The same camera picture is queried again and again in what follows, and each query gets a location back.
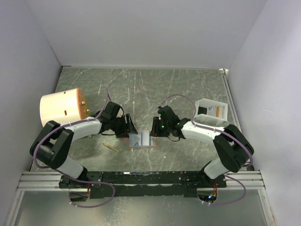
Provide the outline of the silver VIP card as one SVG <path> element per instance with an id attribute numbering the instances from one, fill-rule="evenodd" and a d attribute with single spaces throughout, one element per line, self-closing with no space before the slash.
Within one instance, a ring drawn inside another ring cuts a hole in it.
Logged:
<path id="1" fill-rule="evenodd" d="M 141 147 L 142 136 L 141 134 L 129 134 L 129 147 Z"/>

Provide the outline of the white magnetic stripe card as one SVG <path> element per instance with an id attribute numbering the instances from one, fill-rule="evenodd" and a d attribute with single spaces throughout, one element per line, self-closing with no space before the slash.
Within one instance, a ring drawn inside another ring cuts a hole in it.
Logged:
<path id="1" fill-rule="evenodd" d="M 150 146 L 151 141 L 150 141 L 150 132 L 149 131 L 143 130 L 141 132 L 141 138 L 142 138 L 142 141 L 141 141 L 142 146 Z"/>

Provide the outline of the brown leather card holder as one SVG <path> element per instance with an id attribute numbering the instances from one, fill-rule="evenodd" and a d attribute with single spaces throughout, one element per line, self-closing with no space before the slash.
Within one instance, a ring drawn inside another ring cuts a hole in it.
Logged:
<path id="1" fill-rule="evenodd" d="M 139 130 L 138 134 L 129 134 L 129 138 L 122 138 L 129 148 L 157 147 L 157 138 L 150 135 L 150 131 Z"/>

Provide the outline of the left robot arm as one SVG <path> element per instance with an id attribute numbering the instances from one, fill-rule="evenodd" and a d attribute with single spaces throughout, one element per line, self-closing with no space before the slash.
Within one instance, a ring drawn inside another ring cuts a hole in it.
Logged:
<path id="1" fill-rule="evenodd" d="M 97 114 L 83 120 L 60 124 L 48 121 L 30 147 L 30 155 L 37 167 L 37 161 L 64 174 L 71 179 L 77 188 L 84 187 L 88 182 L 87 169 L 69 157 L 71 144 L 89 135 L 103 134 L 111 130 L 116 138 L 128 138 L 137 134 L 130 114 L 118 116 L 122 107 L 112 101 L 108 102 Z"/>

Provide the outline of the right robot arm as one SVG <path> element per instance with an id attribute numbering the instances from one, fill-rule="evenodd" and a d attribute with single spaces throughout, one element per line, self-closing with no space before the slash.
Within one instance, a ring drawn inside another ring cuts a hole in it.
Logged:
<path id="1" fill-rule="evenodd" d="M 218 157 L 201 169 L 199 180 L 202 186 L 210 187 L 216 178 L 227 172 L 238 172 L 251 161 L 254 149 L 241 131 L 233 124 L 227 127 L 212 127 L 197 124 L 191 119 L 180 119 L 169 106 L 158 108 L 158 117 L 153 118 L 150 136 L 178 139 L 193 139 L 213 145 Z"/>

